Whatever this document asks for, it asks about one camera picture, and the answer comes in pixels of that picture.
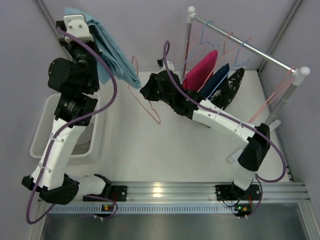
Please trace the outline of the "light blue trousers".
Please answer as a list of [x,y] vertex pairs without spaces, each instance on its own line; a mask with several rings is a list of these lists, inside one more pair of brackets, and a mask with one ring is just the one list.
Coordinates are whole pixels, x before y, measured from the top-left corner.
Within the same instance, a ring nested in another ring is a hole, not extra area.
[[88,13],[76,8],[66,7],[64,14],[67,15],[83,15],[90,32],[96,42],[99,50],[101,50],[101,59],[108,65],[114,77],[122,80],[131,87],[139,89],[141,82],[137,76],[135,69],[128,61],[116,41],[106,30],[105,26],[99,20]]

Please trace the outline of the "pink wire hanger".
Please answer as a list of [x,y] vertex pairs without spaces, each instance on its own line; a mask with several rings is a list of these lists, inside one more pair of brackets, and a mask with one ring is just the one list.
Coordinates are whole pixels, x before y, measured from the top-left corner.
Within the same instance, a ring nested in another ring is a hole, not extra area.
[[255,112],[255,114],[249,119],[249,123],[252,123],[263,111],[266,109],[276,98],[278,98],[292,83],[293,76],[290,71],[288,71],[285,76],[281,79],[277,88],[274,92],[266,99],[266,101],[260,106],[260,108]]

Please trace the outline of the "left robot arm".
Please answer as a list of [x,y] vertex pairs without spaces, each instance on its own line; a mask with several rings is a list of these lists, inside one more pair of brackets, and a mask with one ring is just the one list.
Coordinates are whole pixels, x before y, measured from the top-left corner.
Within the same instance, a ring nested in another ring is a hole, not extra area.
[[68,34],[86,46],[67,36],[59,40],[73,60],[57,58],[49,66],[48,86],[59,92],[60,98],[45,152],[34,172],[21,183],[38,192],[47,203],[66,205],[75,198],[84,201],[106,198],[111,191],[111,181],[100,174],[75,177],[65,173],[76,143],[98,103],[92,97],[100,89],[97,59],[92,55],[98,53],[98,46],[83,20],[58,21],[56,25],[65,27]]

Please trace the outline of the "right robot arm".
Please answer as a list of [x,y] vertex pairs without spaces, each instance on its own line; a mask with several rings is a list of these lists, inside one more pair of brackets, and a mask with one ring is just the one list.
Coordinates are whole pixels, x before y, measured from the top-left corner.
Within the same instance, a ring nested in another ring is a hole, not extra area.
[[249,193],[255,174],[271,146],[266,140],[270,137],[268,125],[262,123],[249,130],[240,124],[240,120],[232,121],[230,114],[206,100],[200,93],[184,90],[179,77],[172,71],[152,73],[139,92],[146,100],[162,101],[178,115],[204,124],[239,144],[239,167],[232,184],[221,191],[221,199],[239,200]]

